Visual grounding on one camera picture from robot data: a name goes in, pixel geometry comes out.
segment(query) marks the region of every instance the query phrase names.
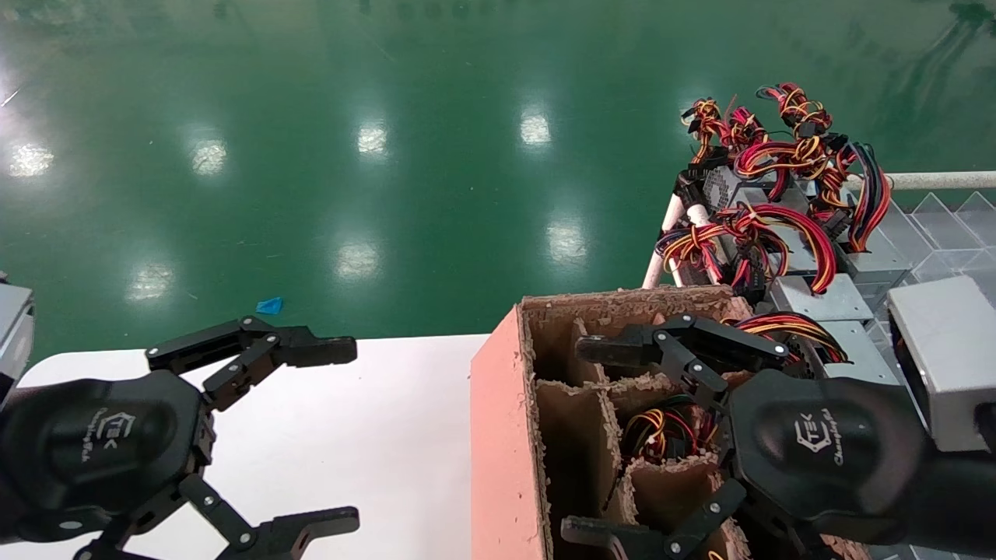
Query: electrical wire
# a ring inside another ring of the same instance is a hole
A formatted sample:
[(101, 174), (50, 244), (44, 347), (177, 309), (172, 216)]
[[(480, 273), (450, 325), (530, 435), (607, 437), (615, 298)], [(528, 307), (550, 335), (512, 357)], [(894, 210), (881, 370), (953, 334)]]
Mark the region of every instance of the electrical wire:
[(699, 148), (692, 157), (692, 163), (702, 163), (706, 159), (714, 137), (719, 137), (721, 144), (726, 145), (729, 142), (730, 129), (723, 123), (719, 106), (712, 98), (699, 99), (693, 103), (691, 108), (682, 115), (681, 123), (690, 127), (692, 134), (699, 142)]
[(669, 397), (633, 416), (622, 432), (623, 455), (627, 459), (642, 457), (652, 462), (663, 462), (667, 459), (669, 440), (685, 444), (684, 450), (671, 449), (676, 455), (697, 454), (715, 434), (717, 423), (714, 416), (707, 416), (696, 431), (691, 420), (694, 410), (699, 410), (694, 400), (682, 394)]
[(770, 337), (773, 333), (788, 333), (813, 341), (824, 348), (832, 364), (842, 364), (848, 361), (848, 354), (840, 343), (822, 325), (805, 315), (788, 311), (755, 315), (743, 321), (732, 323), (734, 327), (751, 333)]
[(792, 135), (796, 138), (799, 136), (802, 124), (814, 124), (815, 133), (821, 135), (834, 123), (833, 117), (827, 113), (822, 103), (811, 101), (806, 97), (806, 92), (792, 82), (784, 82), (777, 86), (762, 86), (755, 95), (760, 99), (778, 102), (778, 116), (787, 126), (793, 128)]
[(878, 166), (874, 150), (866, 143), (849, 142), (848, 148), (855, 154), (864, 171), (861, 196), (855, 207), (854, 221), (848, 232), (851, 249), (865, 251), (872, 231), (878, 227), (888, 212), (892, 198), (892, 185)]
[(761, 240), (769, 247), (776, 247), (781, 252), (782, 259), (778, 271), (773, 272), (775, 276), (783, 276), (788, 272), (789, 249), (785, 241), (767, 226), (776, 223), (801, 232), (813, 251), (817, 265), (817, 273), (810, 289), (815, 294), (825, 293), (834, 280), (837, 272), (834, 246), (827, 233), (808, 216), (777, 204), (751, 206), (739, 202), (735, 208), (720, 210), (714, 218), (717, 223), (727, 224), (727, 232), (740, 235), (741, 241), (745, 239), (745, 235), (751, 235), (753, 237), (747, 239)]

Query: white pipe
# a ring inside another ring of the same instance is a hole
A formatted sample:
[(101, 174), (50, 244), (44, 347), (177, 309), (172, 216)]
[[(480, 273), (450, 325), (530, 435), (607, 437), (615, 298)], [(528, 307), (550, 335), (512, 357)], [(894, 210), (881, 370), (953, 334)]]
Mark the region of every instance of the white pipe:
[[(982, 190), (996, 188), (996, 171), (945, 171), (932, 173), (886, 173), (892, 180), (892, 190), (948, 190), (964, 188)], [(847, 187), (861, 189), (862, 180), (848, 177)]]
[[(660, 231), (670, 231), (674, 224), (678, 222), (681, 214), (684, 213), (684, 204), (681, 203), (681, 199), (671, 195), (671, 200), (667, 204), (667, 211), (664, 212), (664, 220), (660, 223)], [(674, 274), (674, 285), (680, 287), (680, 280), (677, 278), (677, 269), (675, 268), (674, 259), (671, 259), (669, 263), (671, 270), (675, 271)], [(657, 284), (660, 283), (660, 272), (664, 269), (664, 259), (657, 254), (656, 248), (650, 253), (650, 263), (646, 266), (646, 274), (643, 275), (643, 285), (644, 290), (649, 290), (651, 288), (656, 288)]]

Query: green floor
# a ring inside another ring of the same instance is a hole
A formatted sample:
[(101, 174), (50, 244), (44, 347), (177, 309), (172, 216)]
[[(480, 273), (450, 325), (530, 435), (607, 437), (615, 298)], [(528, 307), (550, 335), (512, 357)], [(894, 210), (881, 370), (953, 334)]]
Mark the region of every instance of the green floor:
[(996, 168), (989, 18), (903, 0), (0, 0), (0, 269), (37, 291), (36, 360), (274, 296), (276, 321), (320, 334), (484, 332), (524, 294), (639, 283), (699, 96), (775, 128), (752, 92), (792, 80), (887, 171)]

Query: cardboard box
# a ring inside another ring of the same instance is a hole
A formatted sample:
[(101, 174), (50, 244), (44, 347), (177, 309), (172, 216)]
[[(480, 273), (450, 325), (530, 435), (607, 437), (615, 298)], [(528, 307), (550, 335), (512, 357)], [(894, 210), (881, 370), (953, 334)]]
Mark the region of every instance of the cardboard box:
[[(725, 286), (664, 286), (527, 297), (498, 325), (471, 362), (472, 560), (612, 558), (561, 539), (561, 519), (602, 517), (669, 531), (719, 486), (710, 451), (663, 465), (637, 460), (620, 473), (621, 426), (679, 388), (663, 374), (574, 357), (579, 336), (611, 336), (627, 324), (677, 314), (720, 320), (751, 311)], [(708, 546), (726, 560), (750, 558), (732, 519)], [(835, 548), (848, 560), (867, 558)]]

